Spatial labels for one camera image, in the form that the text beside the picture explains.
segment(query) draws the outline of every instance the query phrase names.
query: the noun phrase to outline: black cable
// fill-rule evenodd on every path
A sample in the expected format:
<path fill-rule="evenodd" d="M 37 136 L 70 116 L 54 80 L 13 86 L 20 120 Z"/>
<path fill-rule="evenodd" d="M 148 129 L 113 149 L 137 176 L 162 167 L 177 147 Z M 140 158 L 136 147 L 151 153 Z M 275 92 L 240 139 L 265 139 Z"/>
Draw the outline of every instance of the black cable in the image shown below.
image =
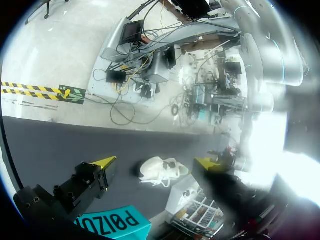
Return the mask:
<path fill-rule="evenodd" d="M 176 60 L 178 60 L 179 58 L 181 58 L 182 55 L 183 55 L 183 54 L 181 53 L 180 56 L 179 56 Z"/>
<path fill-rule="evenodd" d="M 155 4 L 152 5 L 152 7 L 150 7 L 150 9 L 146 12 L 144 18 L 143 18 L 143 24 L 142 24 L 142 32 L 143 34 L 145 35 L 145 37 L 151 41 L 147 36 L 146 36 L 146 32 L 145 32 L 145 21 L 146 21 L 146 18 L 148 16 L 148 14 L 151 12 L 151 10 L 159 3 L 159 1 L 157 0 Z"/>
<path fill-rule="evenodd" d="M 231 43 L 232 41 L 235 41 L 235 40 L 239 40 L 239 38 L 238 38 L 238 37 L 237 37 L 237 38 L 234 38 L 234 39 L 230 40 L 229 43 Z M 201 68 L 206 64 L 206 62 L 208 62 L 210 59 L 212 59 L 213 57 L 217 56 L 218 54 L 223 53 L 223 52 L 229 50 L 230 48 L 232 48 L 232 47 L 227 47 L 227 48 L 223 49 L 222 51 L 219 51 L 219 52 L 213 54 L 211 57 L 209 57 L 207 60 L 205 60 L 205 61 L 202 63 L 202 65 L 199 67 L 199 70 L 198 70 L 198 72 L 197 72 L 196 75 L 195 75 L 195 82 L 198 83 L 198 78 L 199 78 L 200 70 L 201 70 Z"/>
<path fill-rule="evenodd" d="M 152 4 L 155 0 L 148 0 L 147 2 L 141 4 L 140 7 L 138 7 L 133 13 L 131 13 L 127 19 L 132 20 L 135 16 L 139 15 L 139 13 L 145 9 L 147 6 L 149 6 L 150 4 Z"/>
<path fill-rule="evenodd" d="M 119 98 L 120 98 L 120 94 L 119 94 L 119 97 L 117 98 L 117 100 L 114 102 L 114 103 L 111 103 L 111 102 L 109 102 L 108 100 L 106 100 L 106 99 L 104 99 L 103 97 L 100 97 L 100 96 L 98 96 L 98 95 L 94 95 L 95 97 L 97 97 L 97 98 L 100 98 L 100 99 L 102 99 L 102 100 L 104 100 L 108 105 L 112 105 L 112 108 L 111 108 L 111 111 L 110 111 L 110 117 L 111 117 L 111 121 L 114 123 L 114 124 L 116 124 L 116 125 L 118 125 L 118 126 L 126 126 L 126 125 L 129 125 L 130 123 L 134 123 L 134 124 L 138 124 L 138 125 L 148 125 L 148 124 L 151 124 L 151 123 L 153 123 L 160 115 L 161 115 L 161 113 L 167 108 L 167 107 L 169 107 L 170 105 L 166 105 L 166 106 L 164 106 L 163 107 L 163 109 L 159 112 L 159 114 L 157 115 L 157 116 L 155 116 L 152 120 L 150 120 L 150 121 L 147 121 L 147 122 L 137 122 L 137 121 L 133 121 L 133 119 L 134 119 L 134 117 L 135 117 L 135 115 L 136 115 L 136 108 L 133 106 L 133 104 L 132 103 L 127 103 L 127 102 L 118 102 L 118 100 L 119 100 Z M 132 106 L 132 108 L 134 109 L 134 114 L 133 114 L 133 118 L 132 119 L 129 119 L 128 117 L 126 117 L 115 105 L 116 104 L 126 104 L 126 105 L 130 105 L 130 106 Z M 117 123 L 117 122 L 115 122 L 114 120 L 113 120 L 113 118 L 112 118 L 112 114 L 111 114 L 111 112 L 112 112 L 112 110 L 113 109 L 115 109 L 123 118 L 125 118 L 128 122 L 127 123 Z"/>
<path fill-rule="evenodd" d="M 198 19 L 197 21 L 195 21 L 196 23 L 203 23 L 203 24 L 207 24 L 207 25 L 212 25 L 212 26 L 215 26 L 215 27 L 219 27 L 219 28 L 224 28 L 224 29 L 230 29 L 232 31 L 235 31 L 237 33 L 239 33 L 239 30 L 234 28 L 234 27 L 231 27 L 231 26 L 225 26 L 225 25 L 221 25 L 221 24 L 215 24 L 215 23 L 212 23 L 212 22 L 207 22 L 207 21 L 202 21 L 200 19 Z"/>

